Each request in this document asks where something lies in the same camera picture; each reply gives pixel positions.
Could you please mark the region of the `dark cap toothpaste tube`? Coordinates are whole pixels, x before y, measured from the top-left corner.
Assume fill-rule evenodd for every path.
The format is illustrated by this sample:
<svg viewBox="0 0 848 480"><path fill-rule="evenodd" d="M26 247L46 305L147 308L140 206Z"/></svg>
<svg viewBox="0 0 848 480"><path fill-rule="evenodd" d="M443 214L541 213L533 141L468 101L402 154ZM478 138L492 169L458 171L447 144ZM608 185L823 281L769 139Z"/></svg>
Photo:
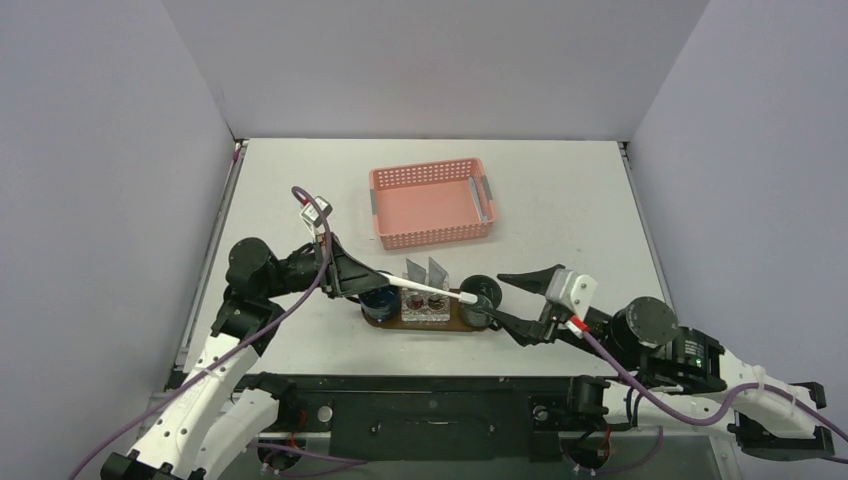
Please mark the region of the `dark cap toothpaste tube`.
<svg viewBox="0 0 848 480"><path fill-rule="evenodd" d="M433 257L428 258L427 285L441 291L449 289L449 274ZM449 298L444 294L430 293L427 305L433 311L445 311L449 305Z"/></svg>

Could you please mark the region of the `pink perforated plastic basket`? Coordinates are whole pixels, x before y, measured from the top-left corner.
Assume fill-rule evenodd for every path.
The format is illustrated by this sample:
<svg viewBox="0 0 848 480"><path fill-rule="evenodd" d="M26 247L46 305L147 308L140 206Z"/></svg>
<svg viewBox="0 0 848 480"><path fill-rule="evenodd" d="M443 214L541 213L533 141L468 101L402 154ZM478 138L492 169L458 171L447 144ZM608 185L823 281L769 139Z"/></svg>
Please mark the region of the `pink perforated plastic basket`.
<svg viewBox="0 0 848 480"><path fill-rule="evenodd" d="M481 223L469 177L475 177L489 221ZM386 250L400 250L487 237L497 219L482 161L476 157L376 168L369 172L377 192L376 235Z"/></svg>

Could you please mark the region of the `white toothbrush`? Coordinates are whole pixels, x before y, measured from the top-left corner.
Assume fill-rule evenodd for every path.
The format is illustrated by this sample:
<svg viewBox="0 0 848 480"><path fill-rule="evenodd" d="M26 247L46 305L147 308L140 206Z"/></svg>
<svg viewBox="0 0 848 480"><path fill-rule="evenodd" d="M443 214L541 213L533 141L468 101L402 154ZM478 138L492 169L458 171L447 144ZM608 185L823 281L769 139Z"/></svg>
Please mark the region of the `white toothbrush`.
<svg viewBox="0 0 848 480"><path fill-rule="evenodd" d="M459 303L467 304L467 305L475 305L478 303L478 296L469 292L459 291L453 292L448 290L442 290L439 288L434 288L428 286L426 284L421 284L418 282L411 281L409 279L405 279L402 277L397 277L390 274L384 274L384 277L388 280L389 284L399 288L405 288L409 290L414 290L418 292L424 292L434 295L441 295L448 298L456 299Z"/></svg>

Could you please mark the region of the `dark blue mug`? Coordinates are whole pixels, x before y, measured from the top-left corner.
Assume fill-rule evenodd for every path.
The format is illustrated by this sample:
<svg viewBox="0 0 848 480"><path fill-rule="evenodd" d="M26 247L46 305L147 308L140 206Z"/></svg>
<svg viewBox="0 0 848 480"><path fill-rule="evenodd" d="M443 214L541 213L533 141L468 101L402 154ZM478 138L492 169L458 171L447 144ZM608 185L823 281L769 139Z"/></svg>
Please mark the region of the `dark blue mug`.
<svg viewBox="0 0 848 480"><path fill-rule="evenodd" d="M359 296L361 311L378 323L393 319L401 310L401 290L389 284Z"/></svg>

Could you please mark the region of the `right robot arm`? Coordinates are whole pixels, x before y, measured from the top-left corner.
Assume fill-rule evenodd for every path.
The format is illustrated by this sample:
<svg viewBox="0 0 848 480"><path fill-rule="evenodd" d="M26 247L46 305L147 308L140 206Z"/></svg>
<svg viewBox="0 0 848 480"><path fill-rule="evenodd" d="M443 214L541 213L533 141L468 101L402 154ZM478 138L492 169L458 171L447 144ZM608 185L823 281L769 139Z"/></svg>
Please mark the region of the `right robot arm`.
<svg viewBox="0 0 848 480"><path fill-rule="evenodd" d="M823 417L823 386L790 384L746 363L717 339L680 324L664 301L641 296L614 313L592 305L589 275L557 264L498 280L544 299L539 317L499 310L486 287L463 301L519 345L561 341L606 361L617 373L627 423L687 425L728 435L749 456L778 461L840 462L834 440L846 433Z"/></svg>

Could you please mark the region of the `dark green mug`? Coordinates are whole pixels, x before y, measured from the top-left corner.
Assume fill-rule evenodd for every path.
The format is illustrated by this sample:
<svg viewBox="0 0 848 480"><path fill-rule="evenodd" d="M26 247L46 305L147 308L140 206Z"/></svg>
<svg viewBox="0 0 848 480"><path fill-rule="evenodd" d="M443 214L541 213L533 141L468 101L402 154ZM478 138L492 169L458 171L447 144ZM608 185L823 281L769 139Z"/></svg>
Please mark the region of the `dark green mug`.
<svg viewBox="0 0 848 480"><path fill-rule="evenodd" d="M478 274L467 277L460 284L460 290L476 295L478 307L483 305L496 309L503 299L502 289L498 282L486 275ZM500 324L478 307L468 304L460 305L459 316L463 323L474 329L488 328L494 331L500 330Z"/></svg>

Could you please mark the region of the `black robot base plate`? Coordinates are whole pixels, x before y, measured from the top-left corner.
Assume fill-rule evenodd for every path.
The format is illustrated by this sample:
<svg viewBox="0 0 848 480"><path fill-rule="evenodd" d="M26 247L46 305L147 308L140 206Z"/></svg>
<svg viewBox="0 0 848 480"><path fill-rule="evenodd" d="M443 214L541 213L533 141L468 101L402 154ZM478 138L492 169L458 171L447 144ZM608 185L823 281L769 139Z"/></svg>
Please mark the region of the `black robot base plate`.
<svg viewBox="0 0 848 480"><path fill-rule="evenodd" d="M556 462L561 435L606 428L605 377L249 374L236 393L280 400L260 436L323 437L332 456L366 461L526 458Z"/></svg>

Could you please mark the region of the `brown oval wooden tray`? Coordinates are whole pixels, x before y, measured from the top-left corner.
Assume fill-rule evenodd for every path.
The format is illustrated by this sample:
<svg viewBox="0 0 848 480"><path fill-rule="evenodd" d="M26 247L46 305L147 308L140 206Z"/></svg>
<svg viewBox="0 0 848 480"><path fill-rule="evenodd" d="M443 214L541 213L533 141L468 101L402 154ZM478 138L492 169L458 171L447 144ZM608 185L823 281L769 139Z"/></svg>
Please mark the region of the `brown oval wooden tray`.
<svg viewBox="0 0 848 480"><path fill-rule="evenodd" d="M489 330L488 326L474 327L463 321L458 308L452 308L450 318L445 322L405 322L398 313L394 317L378 321L368 315L363 309L360 310L363 319L372 327L385 330L406 330L406 331L435 331L435 332L453 332L453 333L470 333L482 332Z"/></svg>

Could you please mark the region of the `light blue toothbrush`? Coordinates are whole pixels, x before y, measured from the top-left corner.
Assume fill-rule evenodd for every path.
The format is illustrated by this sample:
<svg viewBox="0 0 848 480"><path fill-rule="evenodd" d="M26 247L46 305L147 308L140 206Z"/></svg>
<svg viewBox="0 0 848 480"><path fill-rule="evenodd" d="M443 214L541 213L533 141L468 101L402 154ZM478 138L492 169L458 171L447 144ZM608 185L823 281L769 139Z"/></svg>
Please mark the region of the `light blue toothbrush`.
<svg viewBox="0 0 848 480"><path fill-rule="evenodd" d="M471 190L473 204L475 206L475 210L479 217L479 220L481 223L486 223L489 221L489 218L483 206L485 196L481 194L480 187L478 186L478 182L476 181L475 177L469 177L468 182L469 188Z"/></svg>

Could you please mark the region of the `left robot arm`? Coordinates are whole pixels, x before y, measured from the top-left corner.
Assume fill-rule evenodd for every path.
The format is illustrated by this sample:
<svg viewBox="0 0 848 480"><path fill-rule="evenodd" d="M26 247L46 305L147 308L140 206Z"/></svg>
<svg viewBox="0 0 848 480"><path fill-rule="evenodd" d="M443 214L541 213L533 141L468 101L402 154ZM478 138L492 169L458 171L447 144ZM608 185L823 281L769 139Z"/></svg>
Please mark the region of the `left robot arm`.
<svg viewBox="0 0 848 480"><path fill-rule="evenodd" d="M285 430L298 416L293 383L263 374L222 410L258 362L279 324L294 313L274 303L320 290L347 298L389 286L387 273L349 256L335 235L321 234L284 259L261 239L237 242L228 255L224 302L190 373L128 452L112 453L103 479L216 479L265 428Z"/></svg>

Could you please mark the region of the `red cap toothpaste tube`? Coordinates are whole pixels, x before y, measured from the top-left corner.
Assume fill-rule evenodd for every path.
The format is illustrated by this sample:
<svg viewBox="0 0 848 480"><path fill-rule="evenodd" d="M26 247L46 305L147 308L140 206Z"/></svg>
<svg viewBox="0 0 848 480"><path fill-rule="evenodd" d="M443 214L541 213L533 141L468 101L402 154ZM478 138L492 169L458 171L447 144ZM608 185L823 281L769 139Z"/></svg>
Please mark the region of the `red cap toothpaste tube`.
<svg viewBox="0 0 848 480"><path fill-rule="evenodd" d="M406 278L412 282L426 284L427 270L415 261L406 259ZM404 291L404 304L408 310L419 312L423 309L428 294L411 287L406 287Z"/></svg>

